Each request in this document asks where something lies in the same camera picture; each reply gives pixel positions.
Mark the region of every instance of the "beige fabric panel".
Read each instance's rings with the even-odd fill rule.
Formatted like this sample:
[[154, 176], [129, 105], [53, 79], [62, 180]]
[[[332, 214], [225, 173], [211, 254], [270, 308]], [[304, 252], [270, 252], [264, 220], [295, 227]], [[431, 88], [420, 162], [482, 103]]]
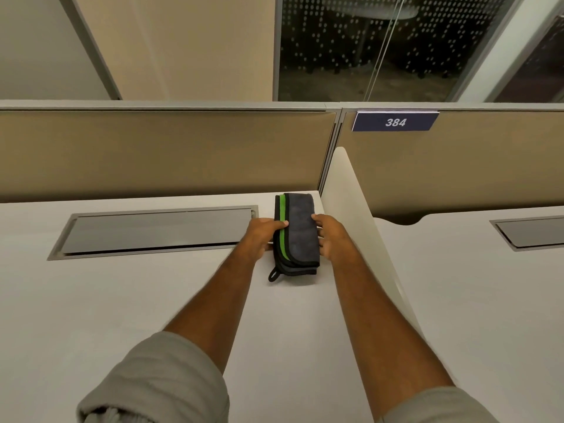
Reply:
[[76, 0], [126, 100], [272, 101], [276, 0]]
[[352, 132], [338, 145], [374, 216], [564, 204], [564, 112], [442, 112], [427, 132]]
[[335, 113], [0, 112], [0, 202], [314, 190]]

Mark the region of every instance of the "forearm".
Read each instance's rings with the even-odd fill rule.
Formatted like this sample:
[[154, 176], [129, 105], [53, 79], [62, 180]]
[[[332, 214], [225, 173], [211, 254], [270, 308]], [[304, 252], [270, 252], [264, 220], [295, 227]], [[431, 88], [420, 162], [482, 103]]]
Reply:
[[374, 419], [421, 391], [452, 386], [439, 359], [387, 297], [354, 244], [343, 243], [332, 262]]
[[208, 283], [168, 323], [203, 350], [223, 373], [250, 287], [255, 260], [252, 245], [241, 241]]

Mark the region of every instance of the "green stripe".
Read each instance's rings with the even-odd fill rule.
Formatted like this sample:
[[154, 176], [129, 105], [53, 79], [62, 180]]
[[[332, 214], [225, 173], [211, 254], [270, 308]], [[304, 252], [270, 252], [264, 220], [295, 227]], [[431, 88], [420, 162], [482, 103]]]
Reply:
[[[286, 221], [286, 195], [280, 195], [280, 221]], [[284, 246], [284, 236], [285, 236], [285, 228], [280, 230], [280, 250], [282, 251], [282, 256], [285, 259], [290, 260], [286, 255], [286, 247]]]

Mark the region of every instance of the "wall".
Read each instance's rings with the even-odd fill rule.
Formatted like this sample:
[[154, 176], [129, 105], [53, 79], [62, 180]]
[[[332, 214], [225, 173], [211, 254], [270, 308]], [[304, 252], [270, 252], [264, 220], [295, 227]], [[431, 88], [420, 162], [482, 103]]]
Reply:
[[480, 103], [504, 78], [507, 70], [562, 0], [523, 0], [503, 34], [464, 90], [459, 102]]
[[109, 99], [59, 0], [0, 0], [0, 99]]
[[276, 0], [76, 0], [123, 99], [271, 101]]

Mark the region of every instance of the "beige wall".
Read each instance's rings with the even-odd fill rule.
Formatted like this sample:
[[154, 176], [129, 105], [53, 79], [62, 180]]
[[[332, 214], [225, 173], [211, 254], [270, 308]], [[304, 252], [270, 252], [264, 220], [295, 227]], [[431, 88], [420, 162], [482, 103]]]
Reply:
[[0, 0], [0, 99], [109, 99], [59, 0]]
[[275, 0], [76, 0], [123, 99], [271, 101]]

